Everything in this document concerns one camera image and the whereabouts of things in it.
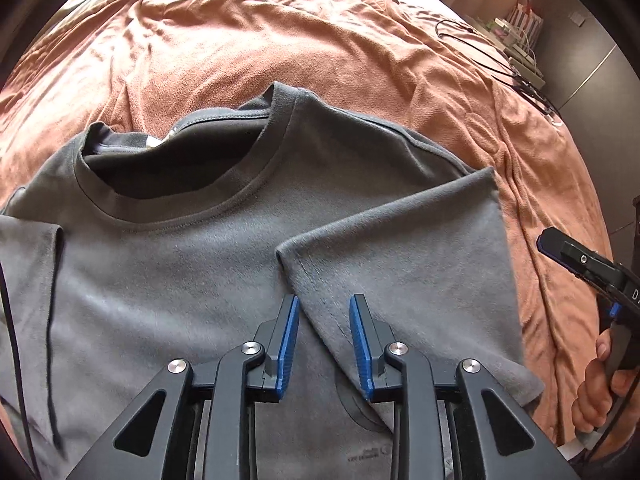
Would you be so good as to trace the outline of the person's right hand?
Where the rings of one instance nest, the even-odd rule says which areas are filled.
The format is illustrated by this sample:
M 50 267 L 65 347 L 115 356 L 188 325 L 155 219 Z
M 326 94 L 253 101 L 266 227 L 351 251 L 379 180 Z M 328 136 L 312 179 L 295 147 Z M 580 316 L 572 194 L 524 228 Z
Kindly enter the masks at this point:
M 639 370 L 618 370 L 611 379 L 606 378 L 604 364 L 612 351 L 610 330 L 605 330 L 597 338 L 596 350 L 597 359 L 587 365 L 585 379 L 578 387 L 577 398 L 572 405 L 574 426 L 582 432 L 603 426 L 613 406 L 613 396 L 624 398 L 639 374 Z M 625 444 L 636 431 L 638 423 L 639 388 L 636 388 L 608 440 L 618 446 Z

